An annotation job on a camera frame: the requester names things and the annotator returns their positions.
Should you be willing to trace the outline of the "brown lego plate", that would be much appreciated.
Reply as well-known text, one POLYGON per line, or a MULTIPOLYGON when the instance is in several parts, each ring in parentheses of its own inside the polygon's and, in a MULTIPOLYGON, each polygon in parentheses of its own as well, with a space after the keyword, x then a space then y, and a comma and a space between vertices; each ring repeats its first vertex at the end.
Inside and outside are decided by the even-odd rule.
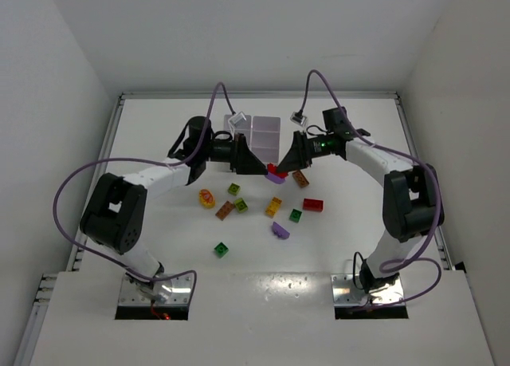
POLYGON ((294 171, 292 173, 292 177, 294 178, 294 180, 296 181, 297 185, 300 188, 306 188, 310 184, 310 182, 308 181, 308 179, 301 170, 294 171))
POLYGON ((235 205, 230 201, 225 201, 224 204, 216 212, 215 216, 223 221, 233 210, 235 205))

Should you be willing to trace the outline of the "purple arch lego with red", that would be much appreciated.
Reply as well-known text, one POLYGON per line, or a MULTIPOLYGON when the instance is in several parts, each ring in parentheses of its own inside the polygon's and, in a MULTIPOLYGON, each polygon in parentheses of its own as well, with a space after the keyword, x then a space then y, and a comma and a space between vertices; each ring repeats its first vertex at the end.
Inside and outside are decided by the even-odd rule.
POLYGON ((288 177, 288 174, 287 173, 283 173, 283 174, 274 174, 272 172, 268 172, 267 175, 265 176, 266 179, 268 179, 269 181, 275 183, 275 184, 283 184, 285 181, 286 181, 286 178, 288 177))

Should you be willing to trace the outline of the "red rectangular lego brick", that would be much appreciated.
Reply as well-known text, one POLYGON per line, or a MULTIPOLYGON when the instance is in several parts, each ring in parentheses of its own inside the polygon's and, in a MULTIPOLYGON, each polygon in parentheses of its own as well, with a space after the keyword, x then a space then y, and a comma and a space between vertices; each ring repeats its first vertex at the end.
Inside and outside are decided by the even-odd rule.
POLYGON ((324 201, 322 199, 303 199, 303 209, 306 211, 322 212, 324 210, 324 201))

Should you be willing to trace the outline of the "orange printed round lego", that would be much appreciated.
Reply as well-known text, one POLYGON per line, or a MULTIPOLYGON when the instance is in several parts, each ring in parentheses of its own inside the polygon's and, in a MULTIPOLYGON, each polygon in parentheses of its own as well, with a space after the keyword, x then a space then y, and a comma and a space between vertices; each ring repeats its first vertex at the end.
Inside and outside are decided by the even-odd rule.
POLYGON ((206 209, 213 208, 216 203, 215 197, 208 189, 201 189, 198 192, 198 201, 206 209))

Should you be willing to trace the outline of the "yellow lego brick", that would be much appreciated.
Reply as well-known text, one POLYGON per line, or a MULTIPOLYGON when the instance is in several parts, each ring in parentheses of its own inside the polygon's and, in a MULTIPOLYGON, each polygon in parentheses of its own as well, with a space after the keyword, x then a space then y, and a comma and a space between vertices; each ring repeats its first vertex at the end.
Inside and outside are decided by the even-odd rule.
POLYGON ((265 214, 270 218, 273 218, 276 215, 276 213, 280 210, 281 204, 282 204, 281 199, 273 197, 269 205, 265 209, 265 214))

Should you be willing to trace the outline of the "dark green square lego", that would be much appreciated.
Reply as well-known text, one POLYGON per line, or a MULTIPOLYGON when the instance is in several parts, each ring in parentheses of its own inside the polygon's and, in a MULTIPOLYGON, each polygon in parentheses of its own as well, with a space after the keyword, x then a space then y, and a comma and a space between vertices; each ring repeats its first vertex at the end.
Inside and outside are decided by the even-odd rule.
POLYGON ((289 215, 289 220, 298 223, 301 219, 302 211, 293 209, 289 215))

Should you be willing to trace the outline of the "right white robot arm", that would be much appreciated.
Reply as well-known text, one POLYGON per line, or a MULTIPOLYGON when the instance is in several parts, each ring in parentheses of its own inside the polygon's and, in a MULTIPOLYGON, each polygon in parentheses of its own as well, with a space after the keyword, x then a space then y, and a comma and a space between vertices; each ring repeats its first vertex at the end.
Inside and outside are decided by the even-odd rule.
POLYGON ((323 112, 324 133, 309 137, 294 132, 287 155, 277 172, 298 171, 327 155, 338 155, 365 171, 382 186, 385 230, 375 250, 362 260, 358 287, 365 293, 393 282, 399 271, 419 258, 416 247, 443 223, 436 192, 437 175, 428 164, 378 148, 369 132, 353 129, 343 107, 323 112))

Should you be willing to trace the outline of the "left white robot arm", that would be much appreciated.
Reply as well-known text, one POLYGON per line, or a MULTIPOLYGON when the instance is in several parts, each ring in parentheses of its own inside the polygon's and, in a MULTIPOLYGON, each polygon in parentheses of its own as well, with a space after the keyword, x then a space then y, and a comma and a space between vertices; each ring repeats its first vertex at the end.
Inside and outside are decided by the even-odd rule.
POLYGON ((147 201, 192 184, 209 161, 228 163, 238 175, 267 173, 243 134, 214 132, 207 118, 194 116, 161 165, 129 175, 105 173, 99 178, 80 220, 80 231, 110 250, 132 282, 153 290, 161 283, 164 267, 140 241, 147 201))

